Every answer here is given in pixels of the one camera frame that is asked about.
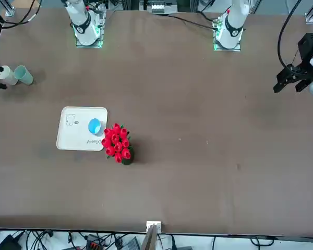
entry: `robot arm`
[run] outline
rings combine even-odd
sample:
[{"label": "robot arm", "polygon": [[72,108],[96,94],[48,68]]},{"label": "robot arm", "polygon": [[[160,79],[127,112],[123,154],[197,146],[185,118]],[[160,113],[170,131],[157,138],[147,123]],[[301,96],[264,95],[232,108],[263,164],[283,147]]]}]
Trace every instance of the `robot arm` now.
[{"label": "robot arm", "polygon": [[302,62],[297,66],[289,64],[279,72],[277,84],[273,88],[275,93],[281,91],[286,85],[299,81],[295,86],[297,92],[309,86],[313,94],[313,33],[304,35],[298,42],[298,49]]},{"label": "robot arm", "polygon": [[235,48],[241,39],[250,7],[247,0],[232,0],[231,7],[222,15],[222,28],[216,36],[221,46]]},{"label": "robot arm", "polygon": [[62,0],[72,21],[75,35],[84,46],[100,38],[100,15],[86,10],[83,0]]}]

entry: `floor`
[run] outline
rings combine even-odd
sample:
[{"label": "floor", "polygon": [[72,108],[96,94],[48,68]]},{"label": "floor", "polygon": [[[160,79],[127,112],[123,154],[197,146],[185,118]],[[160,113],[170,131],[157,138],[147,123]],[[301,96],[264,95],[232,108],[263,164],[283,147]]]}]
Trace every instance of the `floor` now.
[{"label": "floor", "polygon": [[[16,233],[16,231],[0,231],[0,242],[9,234],[13,235]],[[102,237],[106,234],[100,233],[99,237]],[[22,250],[26,249],[26,237],[27,233],[24,233],[24,235],[20,238],[19,244],[22,246]],[[136,234],[130,234],[125,237],[123,237],[123,243],[124,245],[127,244],[131,239],[134,237],[137,237],[138,243],[141,245],[144,235],[136,235]],[[193,250],[199,249],[199,250],[210,250],[212,249],[212,243],[213,243],[212,236],[174,236],[176,246],[179,247],[185,247],[185,246],[191,246]],[[157,241],[156,250],[166,250],[170,247],[172,247],[172,240],[169,235],[160,235],[160,239],[162,241],[162,245],[160,244],[160,241]],[[31,234],[28,239],[28,249],[31,249],[31,245],[34,242],[35,237]],[[82,246],[84,247],[86,244],[86,241],[78,234],[73,233],[73,241],[74,245],[76,247]],[[49,238],[46,236],[44,240],[42,241],[43,244],[46,246],[49,250],[61,250],[61,249],[67,249],[71,248],[72,244],[68,243],[68,233],[67,232],[55,232],[52,238]],[[269,244],[271,241],[268,240],[260,240],[260,244]],[[218,237],[215,240],[214,249],[219,250],[231,250],[231,249],[237,249],[237,250],[255,250],[257,249],[256,246],[254,246],[249,239],[236,239],[236,238],[223,238]],[[265,248],[267,250],[300,250],[300,249],[306,249],[306,250],[313,250],[313,243],[306,243],[306,242],[292,242],[292,241],[275,241],[274,244],[270,247]],[[116,250],[116,247],[113,245],[109,248],[109,250]]]}]

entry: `brown table surface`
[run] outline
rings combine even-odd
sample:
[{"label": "brown table surface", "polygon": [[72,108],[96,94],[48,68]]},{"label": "brown table surface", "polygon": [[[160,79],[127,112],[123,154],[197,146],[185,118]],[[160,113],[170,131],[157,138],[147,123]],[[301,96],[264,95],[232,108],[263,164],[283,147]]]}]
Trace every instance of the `brown table surface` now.
[{"label": "brown table surface", "polygon": [[[286,17],[250,15],[232,53],[177,19],[110,15],[102,49],[75,48],[65,9],[3,31],[0,63],[35,83],[0,90],[0,226],[313,236],[313,96],[272,89]],[[310,31],[291,19],[286,62]],[[65,106],[106,107],[135,164],[58,150]]]}]

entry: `blue bowl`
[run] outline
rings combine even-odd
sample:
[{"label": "blue bowl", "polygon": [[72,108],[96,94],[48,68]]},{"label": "blue bowl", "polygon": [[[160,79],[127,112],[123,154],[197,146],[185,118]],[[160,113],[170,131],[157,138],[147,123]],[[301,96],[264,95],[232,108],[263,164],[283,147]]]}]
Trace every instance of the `blue bowl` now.
[{"label": "blue bowl", "polygon": [[101,131],[101,121],[97,118],[93,118],[89,121],[88,130],[92,134],[97,134]]}]

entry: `cup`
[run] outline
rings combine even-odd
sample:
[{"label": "cup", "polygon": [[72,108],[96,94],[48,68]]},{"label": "cup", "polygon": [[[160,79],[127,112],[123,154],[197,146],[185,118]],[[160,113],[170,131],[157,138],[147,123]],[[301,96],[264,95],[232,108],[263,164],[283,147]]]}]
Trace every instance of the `cup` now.
[{"label": "cup", "polygon": [[88,130],[92,134],[98,134],[101,131],[101,121],[97,118],[93,118],[88,123]]},{"label": "cup", "polygon": [[23,65],[17,66],[17,68],[14,71],[14,76],[17,80],[25,83],[26,85],[30,85],[33,82],[32,75]]},{"label": "cup", "polygon": [[17,79],[14,77],[14,72],[8,66],[2,66],[4,71],[0,72],[0,79],[9,85],[15,85]]}]

